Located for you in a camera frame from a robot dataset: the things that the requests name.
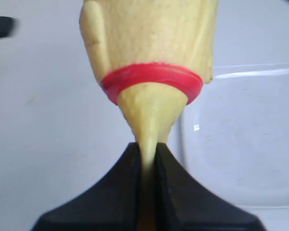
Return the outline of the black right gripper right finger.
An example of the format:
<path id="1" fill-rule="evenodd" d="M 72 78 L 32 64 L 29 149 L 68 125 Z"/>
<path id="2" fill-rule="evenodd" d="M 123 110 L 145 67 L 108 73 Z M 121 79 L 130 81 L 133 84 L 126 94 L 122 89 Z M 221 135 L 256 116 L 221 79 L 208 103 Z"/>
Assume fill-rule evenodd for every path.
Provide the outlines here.
<path id="1" fill-rule="evenodd" d="M 260 219 L 197 182 L 164 143 L 154 160 L 154 206 L 159 231 L 263 231 Z"/>

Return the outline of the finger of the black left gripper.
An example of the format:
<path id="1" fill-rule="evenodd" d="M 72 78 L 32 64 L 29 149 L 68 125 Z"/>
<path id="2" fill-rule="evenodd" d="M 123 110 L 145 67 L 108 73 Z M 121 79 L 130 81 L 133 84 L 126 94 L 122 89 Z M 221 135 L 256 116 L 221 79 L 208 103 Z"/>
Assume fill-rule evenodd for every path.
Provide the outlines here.
<path id="1" fill-rule="evenodd" d="M 0 39 L 11 37 L 17 26 L 17 19 L 8 16 L 0 16 Z"/>

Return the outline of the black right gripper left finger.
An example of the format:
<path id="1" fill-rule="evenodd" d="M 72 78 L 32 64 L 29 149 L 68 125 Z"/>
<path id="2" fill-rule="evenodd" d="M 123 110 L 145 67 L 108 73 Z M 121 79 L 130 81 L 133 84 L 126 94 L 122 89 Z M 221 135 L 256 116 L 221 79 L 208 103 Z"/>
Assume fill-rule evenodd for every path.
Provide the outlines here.
<path id="1" fill-rule="evenodd" d="M 71 201 L 42 214 L 34 231 L 134 231 L 137 226 L 141 158 L 129 143 L 114 166 Z"/>

